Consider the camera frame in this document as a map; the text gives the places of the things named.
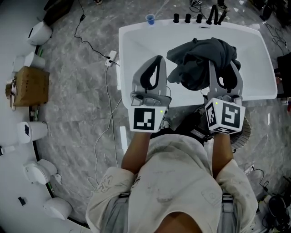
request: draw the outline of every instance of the black cable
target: black cable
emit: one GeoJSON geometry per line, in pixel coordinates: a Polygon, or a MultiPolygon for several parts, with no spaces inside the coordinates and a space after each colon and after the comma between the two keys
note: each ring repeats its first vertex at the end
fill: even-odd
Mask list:
{"type": "Polygon", "coordinates": [[[167,86],[167,88],[170,90],[170,96],[169,97],[171,97],[171,94],[172,94],[171,89],[168,86],[167,86]]]}
{"type": "Polygon", "coordinates": [[[205,19],[207,19],[207,18],[204,16],[204,14],[202,13],[201,5],[199,5],[199,7],[200,7],[200,12],[201,12],[202,16],[203,16],[205,19]]]}
{"type": "Polygon", "coordinates": [[[270,183],[269,181],[266,181],[264,184],[262,184],[262,181],[263,181],[263,179],[265,178],[265,173],[264,173],[264,171],[263,170],[261,170],[261,169],[259,169],[259,168],[257,168],[257,169],[254,169],[254,171],[261,171],[262,173],[263,173],[263,177],[262,177],[262,179],[261,179],[261,181],[259,182],[259,185],[261,185],[262,187],[263,187],[263,189],[268,193],[268,194],[270,194],[269,192],[268,192],[268,188],[267,188],[267,186],[268,186],[268,184],[270,183]]]}
{"type": "Polygon", "coordinates": [[[283,39],[283,37],[282,36],[280,36],[279,35],[279,33],[277,32],[277,30],[278,31],[280,31],[279,29],[277,29],[277,28],[275,28],[274,30],[275,30],[275,32],[276,32],[276,34],[277,35],[274,35],[272,32],[271,32],[271,30],[270,30],[270,28],[272,28],[273,29],[273,26],[272,25],[270,25],[270,24],[268,24],[268,23],[265,23],[265,25],[266,25],[266,28],[268,29],[268,31],[270,32],[270,34],[271,34],[271,36],[273,37],[272,38],[272,41],[281,49],[281,51],[282,51],[282,54],[283,54],[283,56],[285,55],[284,54],[284,51],[283,51],[283,49],[281,48],[281,46],[278,44],[278,42],[281,42],[281,43],[283,43],[284,44],[284,46],[285,46],[285,48],[289,51],[289,49],[287,48],[287,43],[286,43],[286,41],[283,39]]]}
{"type": "Polygon", "coordinates": [[[88,42],[88,41],[84,41],[81,37],[76,36],[76,33],[77,33],[77,30],[78,30],[78,27],[80,26],[80,23],[81,23],[81,22],[85,19],[85,17],[86,17],[85,12],[84,12],[84,9],[83,9],[83,7],[82,7],[82,5],[81,5],[81,3],[80,3],[80,0],[78,0],[78,2],[79,2],[80,6],[81,6],[81,8],[82,8],[82,10],[83,10],[83,14],[82,14],[82,16],[81,16],[81,18],[80,18],[80,22],[79,22],[78,26],[76,27],[74,37],[75,37],[75,38],[79,38],[79,39],[81,40],[81,43],[85,43],[85,42],[88,43],[93,51],[99,53],[101,56],[103,56],[103,57],[105,57],[105,58],[107,58],[107,59],[110,59],[109,56],[104,56],[104,55],[103,55],[102,53],[100,53],[99,51],[93,49],[93,47],[92,47],[92,45],[90,44],[90,42],[88,42]]]}
{"type": "Polygon", "coordinates": [[[81,5],[81,3],[80,3],[80,0],[78,0],[78,2],[79,2],[80,6],[81,6],[81,8],[82,8],[83,14],[85,15],[85,12],[84,12],[84,9],[83,9],[83,7],[82,7],[82,5],[81,5]]]}
{"type": "Polygon", "coordinates": [[[112,61],[112,60],[109,60],[110,63],[114,63],[115,65],[118,65],[120,67],[119,64],[117,64],[116,62],[112,61]]]}
{"type": "Polygon", "coordinates": [[[207,18],[204,16],[204,14],[202,13],[202,9],[201,9],[201,6],[200,6],[200,5],[199,5],[199,7],[200,7],[200,9],[197,8],[196,6],[192,5],[192,6],[189,7],[189,9],[190,9],[192,12],[194,12],[194,13],[201,13],[202,16],[203,16],[205,19],[207,19],[207,18]]]}

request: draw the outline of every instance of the blue cup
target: blue cup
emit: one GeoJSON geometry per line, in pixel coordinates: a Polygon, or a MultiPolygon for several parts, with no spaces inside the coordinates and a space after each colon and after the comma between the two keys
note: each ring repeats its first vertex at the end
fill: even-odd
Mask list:
{"type": "Polygon", "coordinates": [[[155,16],[153,14],[149,14],[145,17],[145,19],[147,20],[147,22],[150,25],[153,25],[155,23],[155,16]]]}

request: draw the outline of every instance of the cable on floor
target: cable on floor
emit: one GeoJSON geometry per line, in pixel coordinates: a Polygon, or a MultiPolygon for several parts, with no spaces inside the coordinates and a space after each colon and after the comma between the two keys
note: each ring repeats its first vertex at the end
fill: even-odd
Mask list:
{"type": "Polygon", "coordinates": [[[283,56],[285,55],[282,47],[279,45],[279,42],[281,42],[282,44],[284,44],[284,47],[288,50],[288,52],[290,52],[290,50],[287,47],[287,42],[284,40],[284,38],[282,36],[279,35],[279,33],[277,31],[280,31],[279,29],[273,27],[272,25],[265,23],[268,31],[270,32],[271,36],[272,36],[272,41],[281,49],[283,56]],[[276,35],[274,35],[271,31],[271,29],[273,29],[276,33],[276,35]]]}
{"type": "MultiPolygon", "coordinates": [[[[112,108],[111,108],[111,99],[110,99],[110,96],[109,96],[109,92],[108,92],[108,85],[107,85],[107,71],[108,71],[108,67],[105,71],[105,84],[106,84],[106,93],[107,93],[107,96],[108,96],[108,100],[109,100],[109,109],[110,109],[110,119],[109,119],[109,122],[108,122],[108,127],[107,129],[101,133],[101,135],[98,137],[95,145],[94,145],[94,153],[95,153],[95,157],[96,157],[96,163],[95,163],[95,181],[96,183],[99,185],[98,181],[97,181],[97,164],[98,164],[98,157],[97,157],[97,153],[96,153],[96,145],[98,143],[98,141],[100,140],[100,138],[109,130],[110,128],[110,125],[111,125],[111,120],[112,120],[112,135],[113,135],[113,142],[114,142],[114,150],[115,150],[115,160],[116,160],[116,164],[117,164],[117,167],[118,167],[118,161],[117,161],[117,154],[116,154],[116,146],[115,146],[115,135],[114,135],[114,119],[113,119],[113,113],[115,112],[115,110],[117,109],[117,107],[119,106],[122,98],[118,101],[115,109],[112,111],[112,108]]],[[[89,182],[89,184],[94,188],[96,189],[96,187],[89,181],[89,178],[92,178],[93,177],[88,177],[87,178],[87,181],[89,182]]]]}
{"type": "Polygon", "coordinates": [[[269,184],[270,182],[267,180],[264,184],[262,184],[262,181],[263,181],[263,179],[265,178],[265,173],[264,173],[264,171],[261,170],[261,169],[259,169],[259,168],[254,169],[254,171],[261,171],[261,172],[263,173],[263,177],[262,177],[261,181],[259,182],[259,185],[261,185],[261,186],[263,187],[263,189],[264,189],[268,194],[270,194],[270,193],[268,192],[268,188],[267,188],[267,186],[268,186],[268,184],[269,184]]]}
{"type": "Polygon", "coordinates": [[[72,193],[77,194],[77,195],[78,195],[79,197],[81,197],[81,198],[89,199],[89,198],[91,198],[91,197],[93,196],[93,193],[91,192],[91,196],[90,196],[90,197],[84,197],[84,196],[81,196],[79,193],[77,193],[77,192],[71,190],[71,189],[70,189],[68,186],[66,186],[65,184],[63,184],[63,186],[64,186],[65,188],[69,189],[72,193]]]}
{"type": "Polygon", "coordinates": [[[189,9],[190,9],[192,12],[194,12],[194,13],[201,13],[202,16],[203,16],[205,19],[207,19],[207,18],[204,16],[203,12],[202,12],[201,5],[199,5],[199,8],[196,7],[195,5],[192,5],[192,6],[189,7],[189,9]]]}
{"type": "Polygon", "coordinates": [[[82,8],[83,14],[82,14],[82,16],[81,16],[81,18],[80,18],[80,21],[79,21],[78,26],[76,27],[74,37],[75,37],[75,38],[79,38],[79,39],[81,40],[81,43],[88,43],[93,51],[99,53],[101,56],[103,56],[103,57],[105,57],[105,58],[107,58],[107,59],[110,59],[109,56],[105,56],[105,55],[103,55],[101,52],[99,52],[99,51],[93,49],[93,47],[92,47],[92,45],[90,44],[90,42],[88,42],[88,41],[84,41],[84,40],[82,39],[82,37],[79,37],[79,36],[76,35],[76,34],[77,34],[78,27],[80,26],[80,23],[81,23],[81,22],[85,19],[85,17],[86,17],[85,12],[84,12],[84,9],[83,9],[83,7],[82,7],[82,5],[81,5],[81,3],[80,3],[80,0],[78,0],[78,2],[79,2],[80,6],[81,6],[81,8],[82,8]]]}

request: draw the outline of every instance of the black cylindrical object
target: black cylindrical object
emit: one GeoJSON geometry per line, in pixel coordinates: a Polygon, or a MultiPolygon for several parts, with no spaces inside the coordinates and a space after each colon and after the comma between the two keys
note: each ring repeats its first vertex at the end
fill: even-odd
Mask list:
{"type": "Polygon", "coordinates": [[[260,15],[260,18],[262,20],[266,21],[267,19],[270,18],[271,14],[272,14],[272,11],[273,11],[272,7],[269,7],[269,6],[265,5],[263,7],[263,14],[260,15]]]}
{"type": "Polygon", "coordinates": [[[220,19],[218,20],[218,25],[221,25],[221,22],[224,20],[224,18],[226,17],[226,14],[227,14],[227,11],[226,10],[224,10],[223,12],[222,12],[222,15],[220,16],[220,19]]]}
{"type": "Polygon", "coordinates": [[[207,24],[211,25],[212,24],[212,17],[213,17],[213,13],[214,13],[214,24],[217,24],[218,21],[218,9],[216,5],[213,5],[211,8],[211,12],[209,15],[208,20],[206,21],[207,24]]]}
{"type": "Polygon", "coordinates": [[[190,14],[186,14],[185,23],[189,24],[190,20],[191,20],[191,15],[190,14]]]}
{"type": "Polygon", "coordinates": [[[177,24],[179,23],[179,14],[174,14],[174,23],[177,24]]]}
{"type": "Polygon", "coordinates": [[[200,24],[202,22],[202,18],[203,18],[203,15],[202,14],[198,14],[196,22],[200,24]]]}

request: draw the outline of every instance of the fiducial marker cube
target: fiducial marker cube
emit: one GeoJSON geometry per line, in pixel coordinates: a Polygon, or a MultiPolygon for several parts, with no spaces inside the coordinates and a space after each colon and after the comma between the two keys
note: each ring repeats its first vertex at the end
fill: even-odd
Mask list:
{"type": "Polygon", "coordinates": [[[205,106],[209,130],[233,134],[242,129],[246,108],[212,98],[205,106]]]}

